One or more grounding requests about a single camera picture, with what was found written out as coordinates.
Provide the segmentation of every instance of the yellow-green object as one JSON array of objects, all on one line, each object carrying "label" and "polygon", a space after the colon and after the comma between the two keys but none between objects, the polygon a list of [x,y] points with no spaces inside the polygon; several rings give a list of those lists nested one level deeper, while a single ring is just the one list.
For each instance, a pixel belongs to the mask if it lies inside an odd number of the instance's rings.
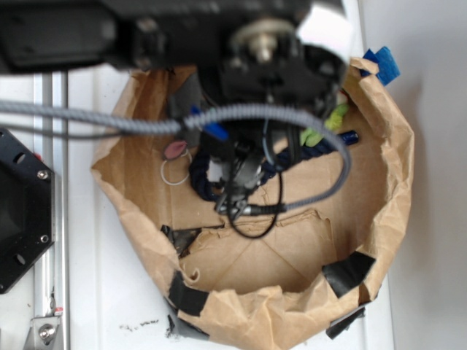
[{"label": "yellow-green object", "polygon": [[[339,104],[336,109],[333,110],[329,118],[324,122],[325,127],[331,131],[338,130],[342,126],[342,120],[348,111],[348,104]],[[306,129],[300,135],[300,144],[308,147],[314,147],[319,144],[322,139],[323,136],[320,133],[313,129]]]}]

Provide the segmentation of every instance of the crumpled paper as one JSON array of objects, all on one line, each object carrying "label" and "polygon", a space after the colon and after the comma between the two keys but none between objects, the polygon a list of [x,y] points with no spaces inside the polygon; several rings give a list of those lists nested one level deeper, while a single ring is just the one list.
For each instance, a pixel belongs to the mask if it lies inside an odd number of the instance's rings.
[{"label": "crumpled paper", "polygon": [[[379,80],[362,78],[359,69],[375,74],[377,65],[352,59],[344,83],[350,110],[340,132],[355,130],[360,136],[350,147],[349,179],[333,197],[281,215],[263,240],[237,235],[188,182],[176,187],[162,182],[162,150],[171,137],[106,140],[96,151],[92,173],[161,293],[168,296],[175,271],[182,271],[187,286],[210,292],[200,316],[182,311],[178,316],[211,341],[240,349],[289,349],[377,296],[409,218],[414,134]],[[167,96],[194,71],[135,71],[115,114],[163,120]],[[183,179],[188,165],[188,157],[167,163],[166,177]],[[331,154],[290,169],[284,174],[285,202],[328,188],[340,167],[339,155]],[[250,201],[273,204],[277,197],[277,179],[272,179]],[[245,217],[239,225],[261,232],[270,219]],[[206,229],[179,260],[162,225]],[[208,228],[218,225],[224,228]],[[359,287],[337,298],[321,268],[355,250],[376,262]]]}]

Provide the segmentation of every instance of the gray braided cable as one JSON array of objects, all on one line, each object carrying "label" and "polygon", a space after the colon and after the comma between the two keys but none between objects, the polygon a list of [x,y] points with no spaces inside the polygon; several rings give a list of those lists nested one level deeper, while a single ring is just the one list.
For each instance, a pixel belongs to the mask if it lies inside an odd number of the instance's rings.
[{"label": "gray braided cable", "polygon": [[[61,118],[81,123],[92,123],[114,128],[133,135],[168,135],[177,133],[182,129],[182,126],[175,120],[164,120],[162,122],[130,120],[111,114],[3,100],[0,100],[0,113],[41,115],[43,117]],[[203,128],[205,125],[212,123],[257,119],[276,120],[294,124],[302,128],[312,128],[324,136],[331,146],[341,154],[342,160],[344,161],[338,179],[329,190],[301,201],[286,204],[286,210],[296,209],[300,206],[321,201],[330,197],[342,187],[349,175],[352,165],[350,153],[344,142],[336,134],[328,130],[320,119],[307,111],[268,104],[233,104],[210,109],[207,112],[202,112],[197,115],[191,115],[184,118],[182,122],[186,128],[194,129]]]}]

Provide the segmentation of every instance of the robotic arm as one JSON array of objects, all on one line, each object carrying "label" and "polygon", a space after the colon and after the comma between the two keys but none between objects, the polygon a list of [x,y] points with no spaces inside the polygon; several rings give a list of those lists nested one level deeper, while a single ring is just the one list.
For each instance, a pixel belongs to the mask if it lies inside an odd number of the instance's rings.
[{"label": "robotic arm", "polygon": [[[0,73],[107,62],[117,69],[196,64],[209,107],[261,103],[327,117],[352,46],[341,0],[0,0]],[[260,165],[298,161],[296,126],[268,120],[205,129],[201,147],[223,170],[216,210],[248,214]],[[290,164],[274,144],[286,138]]]}]

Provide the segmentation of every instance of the pink object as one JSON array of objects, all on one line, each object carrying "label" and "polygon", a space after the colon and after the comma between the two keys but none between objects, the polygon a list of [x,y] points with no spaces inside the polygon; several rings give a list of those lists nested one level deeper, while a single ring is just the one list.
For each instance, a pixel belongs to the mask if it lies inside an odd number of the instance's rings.
[{"label": "pink object", "polygon": [[174,160],[180,157],[183,152],[187,149],[187,143],[184,140],[173,141],[166,146],[163,151],[163,157],[165,160]]}]

